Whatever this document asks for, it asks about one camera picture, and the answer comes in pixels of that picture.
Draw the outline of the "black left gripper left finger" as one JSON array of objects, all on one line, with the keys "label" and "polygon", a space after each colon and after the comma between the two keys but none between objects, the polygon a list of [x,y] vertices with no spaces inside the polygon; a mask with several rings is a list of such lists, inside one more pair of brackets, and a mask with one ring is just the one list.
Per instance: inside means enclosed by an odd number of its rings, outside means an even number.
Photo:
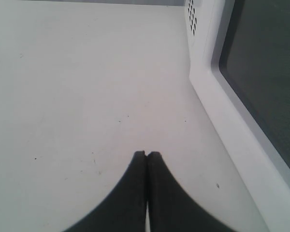
[{"label": "black left gripper left finger", "polygon": [[125,173],[104,198],[67,232],[144,232],[147,207],[147,160],[134,153]]}]

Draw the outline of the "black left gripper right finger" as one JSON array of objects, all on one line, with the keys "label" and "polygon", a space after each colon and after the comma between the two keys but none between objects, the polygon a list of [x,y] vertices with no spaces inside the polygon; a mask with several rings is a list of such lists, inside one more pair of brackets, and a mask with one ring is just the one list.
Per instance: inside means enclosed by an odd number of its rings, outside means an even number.
[{"label": "black left gripper right finger", "polygon": [[152,232],[232,232],[200,207],[179,185],[159,152],[147,156],[149,222]]}]

